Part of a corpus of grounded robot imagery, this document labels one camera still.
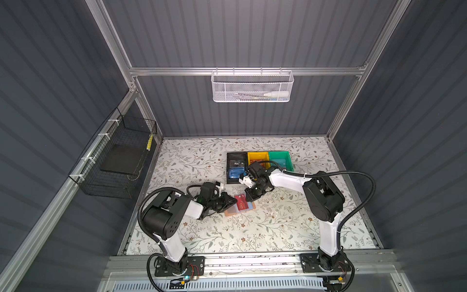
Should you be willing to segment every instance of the red card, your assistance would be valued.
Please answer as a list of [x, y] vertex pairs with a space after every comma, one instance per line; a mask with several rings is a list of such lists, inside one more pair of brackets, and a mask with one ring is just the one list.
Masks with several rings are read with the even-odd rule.
[[245, 209], [248, 208], [247, 199], [245, 198], [245, 194], [236, 195], [235, 198], [237, 199], [237, 207], [238, 207], [239, 211], [245, 210]]

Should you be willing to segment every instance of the yellow tag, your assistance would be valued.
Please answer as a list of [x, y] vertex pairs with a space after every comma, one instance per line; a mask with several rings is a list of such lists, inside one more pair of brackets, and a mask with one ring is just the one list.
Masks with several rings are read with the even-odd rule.
[[146, 150], [148, 150], [148, 151], [151, 150], [152, 137], [153, 137], [153, 135], [151, 134], [149, 136], [148, 145], [146, 146]]

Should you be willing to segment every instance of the yellow storage bin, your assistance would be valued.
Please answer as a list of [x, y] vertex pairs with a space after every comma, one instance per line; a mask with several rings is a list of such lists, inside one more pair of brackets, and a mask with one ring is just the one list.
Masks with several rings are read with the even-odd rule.
[[[269, 160], [268, 152], [248, 152], [248, 165], [250, 165], [252, 162], [263, 160]], [[266, 169], [271, 167], [269, 163], [266, 163], [266, 165], [263, 166], [266, 167]]]

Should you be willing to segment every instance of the white wire mesh basket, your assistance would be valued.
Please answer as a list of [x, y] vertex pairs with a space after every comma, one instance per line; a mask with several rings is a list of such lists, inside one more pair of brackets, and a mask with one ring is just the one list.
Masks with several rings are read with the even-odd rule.
[[287, 102], [293, 85], [292, 71], [213, 71], [215, 102]]

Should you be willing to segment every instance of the table surface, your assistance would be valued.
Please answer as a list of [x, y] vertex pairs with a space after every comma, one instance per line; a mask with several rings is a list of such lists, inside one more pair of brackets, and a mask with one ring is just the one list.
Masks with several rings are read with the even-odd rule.
[[[226, 182], [226, 153], [234, 151], [289, 151], [295, 172], [337, 171], [324, 137], [164, 140], [148, 193], [173, 186], [182, 191], [205, 181]], [[346, 198], [342, 218], [355, 208], [342, 176], [332, 177]], [[234, 196], [244, 185], [226, 185]], [[315, 250], [319, 224], [303, 194], [276, 188], [255, 201], [256, 209], [233, 216], [216, 214], [202, 221], [184, 217], [178, 232], [189, 253]], [[346, 249], [375, 248], [359, 213], [343, 227]], [[136, 224], [127, 255], [160, 252]]]

